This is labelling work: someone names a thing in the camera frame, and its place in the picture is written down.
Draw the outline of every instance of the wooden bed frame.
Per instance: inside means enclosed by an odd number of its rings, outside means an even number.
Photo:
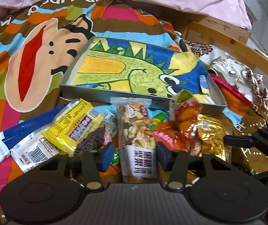
[[[179,16],[182,18],[174,20],[172,24],[183,38],[215,45],[252,70],[257,67],[268,76],[268,59],[246,45],[250,32],[210,16],[178,13]]]

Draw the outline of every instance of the cartoon eye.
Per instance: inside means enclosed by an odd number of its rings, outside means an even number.
[[[178,80],[176,77],[168,75],[168,74],[160,75],[160,79],[169,85],[179,85],[180,84],[180,80]]]
[[[177,93],[179,93],[182,88],[178,87],[178,86],[174,86],[174,85],[171,85],[171,86],[168,86],[167,87],[167,90],[170,94],[172,94],[173,96],[176,95]]]
[[[156,94],[157,93],[157,91],[154,89],[154,88],[148,88],[148,90],[147,90],[149,93],[151,93],[151,94]]]

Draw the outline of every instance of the green dinosaur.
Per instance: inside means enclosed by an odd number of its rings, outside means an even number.
[[[119,73],[85,73],[85,70],[83,73],[77,72],[73,85],[97,84],[95,88],[111,89],[110,83],[128,81],[131,92],[171,97],[174,94],[168,88],[169,86],[186,83],[169,75],[178,69],[162,69],[165,61],[154,65],[152,54],[142,60],[142,50],[133,56],[131,48],[125,50],[116,46],[112,46],[104,52],[100,50],[102,48],[99,45],[100,43],[97,43],[89,51],[88,55],[95,57],[96,62],[97,58],[111,59],[112,63],[118,64],[118,68],[121,68],[121,71]]]

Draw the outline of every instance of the white patterned sheet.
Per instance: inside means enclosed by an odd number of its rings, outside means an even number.
[[[226,81],[249,101],[258,103],[268,110],[268,89],[263,83],[261,74],[253,73],[248,66],[216,46],[188,41],[185,43],[192,51],[199,53],[201,61],[222,73]]]

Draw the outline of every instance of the red snack package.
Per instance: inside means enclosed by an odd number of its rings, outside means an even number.
[[[187,151],[194,144],[200,111],[200,104],[187,90],[173,96],[170,102],[170,125],[173,130],[181,133],[181,144]]]
[[[183,150],[187,146],[182,142],[182,134],[180,131],[172,129],[170,122],[163,122],[153,131],[155,142],[162,142],[169,150]]]

